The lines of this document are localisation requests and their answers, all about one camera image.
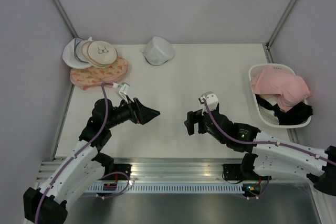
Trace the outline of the white mesh laundry bag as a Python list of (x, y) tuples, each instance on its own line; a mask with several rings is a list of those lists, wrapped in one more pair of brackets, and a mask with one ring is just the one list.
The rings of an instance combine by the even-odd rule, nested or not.
[(175, 50), (167, 40), (154, 36), (145, 46), (143, 55), (149, 64), (160, 66), (174, 58)]

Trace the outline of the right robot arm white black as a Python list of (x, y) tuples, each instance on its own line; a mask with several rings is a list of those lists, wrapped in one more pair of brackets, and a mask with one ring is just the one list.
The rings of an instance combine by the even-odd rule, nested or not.
[(335, 146), (319, 149), (283, 141), (257, 127), (233, 123), (218, 109), (189, 111), (184, 124), (189, 135), (208, 133), (231, 150), (244, 153), (239, 172), (245, 179), (293, 177), (335, 196)]

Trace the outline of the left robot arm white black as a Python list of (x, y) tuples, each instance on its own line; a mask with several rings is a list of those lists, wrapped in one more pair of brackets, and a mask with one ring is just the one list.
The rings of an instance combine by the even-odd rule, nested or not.
[(126, 121), (144, 125), (159, 115), (137, 98), (121, 101), (119, 106), (113, 106), (109, 99), (96, 101), (70, 155), (38, 188), (25, 191), (25, 219), (32, 223), (64, 223), (70, 208), (94, 182), (114, 176), (114, 159), (101, 152), (112, 137), (111, 128)]

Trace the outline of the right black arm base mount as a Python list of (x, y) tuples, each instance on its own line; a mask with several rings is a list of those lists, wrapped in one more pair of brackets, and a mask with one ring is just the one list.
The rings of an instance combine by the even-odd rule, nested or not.
[(222, 179), (232, 184), (245, 181), (266, 181), (267, 176), (257, 175), (251, 168), (241, 168), (241, 164), (223, 164)]

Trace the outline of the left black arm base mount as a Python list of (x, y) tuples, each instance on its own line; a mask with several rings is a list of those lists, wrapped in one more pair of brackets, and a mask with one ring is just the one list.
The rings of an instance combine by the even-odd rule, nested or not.
[(104, 176), (102, 180), (116, 180), (125, 182), (128, 179), (125, 175), (121, 173), (125, 173), (128, 177), (131, 174), (131, 164), (113, 164), (106, 168)]

